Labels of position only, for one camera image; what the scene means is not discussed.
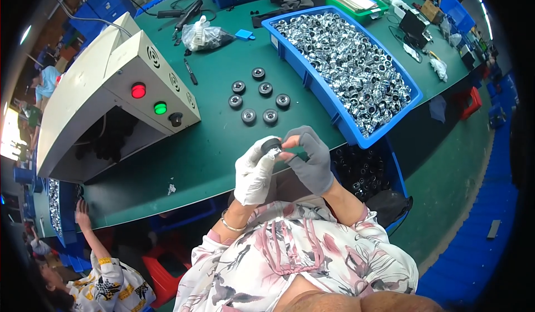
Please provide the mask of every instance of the hand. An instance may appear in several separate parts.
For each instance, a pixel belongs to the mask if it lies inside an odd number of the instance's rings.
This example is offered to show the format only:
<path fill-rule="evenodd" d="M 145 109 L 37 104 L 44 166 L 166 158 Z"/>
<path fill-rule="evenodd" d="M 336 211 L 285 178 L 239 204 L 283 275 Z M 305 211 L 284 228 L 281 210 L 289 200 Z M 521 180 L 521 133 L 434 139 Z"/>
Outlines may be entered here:
<path fill-rule="evenodd" d="M 271 154 L 263 155 L 261 146 L 272 138 L 276 137 L 271 135 L 255 142 L 241 158 L 236 160 L 234 197 L 242 205 L 262 204 L 268 195 L 276 158 Z"/>
<path fill-rule="evenodd" d="M 89 206 L 86 201 L 80 199 L 76 204 L 76 221 L 82 232 L 91 231 L 91 220 L 89 219 Z"/>
<path fill-rule="evenodd" d="M 310 158 L 308 161 L 304 162 L 300 157 L 289 152 L 280 153 L 279 158 L 286 160 L 299 180 L 314 195 L 323 195 L 331 188 L 334 181 L 329 148 L 310 126 L 294 128 L 284 137 L 283 149 L 296 146 L 304 148 Z"/>

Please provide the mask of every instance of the silver bangle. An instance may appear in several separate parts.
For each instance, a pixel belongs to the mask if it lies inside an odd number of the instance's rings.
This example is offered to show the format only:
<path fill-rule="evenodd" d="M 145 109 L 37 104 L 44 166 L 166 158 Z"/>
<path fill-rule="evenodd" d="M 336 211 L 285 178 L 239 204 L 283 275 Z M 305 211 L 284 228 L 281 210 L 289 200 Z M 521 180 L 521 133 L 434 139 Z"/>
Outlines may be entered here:
<path fill-rule="evenodd" d="M 223 223 L 223 225 L 228 228 L 229 230 L 231 231 L 234 231 L 234 232 L 242 232 L 243 230 L 245 230 L 245 228 L 247 227 L 247 225 L 245 225 L 243 228 L 233 228 L 231 226 L 229 226 L 227 224 L 227 222 L 225 222 L 225 213 L 227 213 L 227 210 L 228 208 L 226 208 L 225 210 L 223 210 L 223 212 L 221 213 L 221 222 Z"/>

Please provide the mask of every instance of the beige machine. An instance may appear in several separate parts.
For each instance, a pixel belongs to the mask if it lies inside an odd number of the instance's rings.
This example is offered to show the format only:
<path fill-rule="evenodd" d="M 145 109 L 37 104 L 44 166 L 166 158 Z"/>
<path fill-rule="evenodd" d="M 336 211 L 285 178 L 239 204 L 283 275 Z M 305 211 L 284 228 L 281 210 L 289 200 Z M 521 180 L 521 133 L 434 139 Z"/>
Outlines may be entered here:
<path fill-rule="evenodd" d="M 201 120 L 195 97 L 129 13 L 109 26 L 63 75 L 45 108 L 37 175 L 82 183 L 114 165 L 94 153 L 77 160 L 79 138 L 110 109 L 136 117 L 121 159 Z"/>

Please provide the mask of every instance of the floral blouse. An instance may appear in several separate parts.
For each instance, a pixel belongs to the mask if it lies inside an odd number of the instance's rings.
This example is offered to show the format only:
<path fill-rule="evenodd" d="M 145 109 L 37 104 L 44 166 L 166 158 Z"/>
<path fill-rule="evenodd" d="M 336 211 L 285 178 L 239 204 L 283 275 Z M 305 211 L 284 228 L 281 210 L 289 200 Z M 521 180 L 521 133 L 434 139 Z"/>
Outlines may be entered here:
<path fill-rule="evenodd" d="M 338 224 L 313 195 L 259 207 L 235 241 L 203 237 L 173 311 L 272 311 L 297 274 L 325 292 L 415 293 L 416 263 L 389 243 L 376 215 L 364 207 L 355 224 Z"/>
<path fill-rule="evenodd" d="M 74 312 L 141 312 L 156 300 L 154 291 L 133 268 L 91 251 L 89 276 L 67 283 Z"/>

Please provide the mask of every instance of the green button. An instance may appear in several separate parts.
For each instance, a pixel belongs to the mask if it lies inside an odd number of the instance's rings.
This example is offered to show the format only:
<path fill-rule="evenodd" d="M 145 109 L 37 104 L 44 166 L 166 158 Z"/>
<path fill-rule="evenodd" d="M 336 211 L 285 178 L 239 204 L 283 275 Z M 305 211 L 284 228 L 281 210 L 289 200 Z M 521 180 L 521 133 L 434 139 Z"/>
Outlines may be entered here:
<path fill-rule="evenodd" d="M 167 111 L 167 104 L 165 102 L 157 102 L 154 105 L 154 113 L 156 115 L 163 115 Z"/>

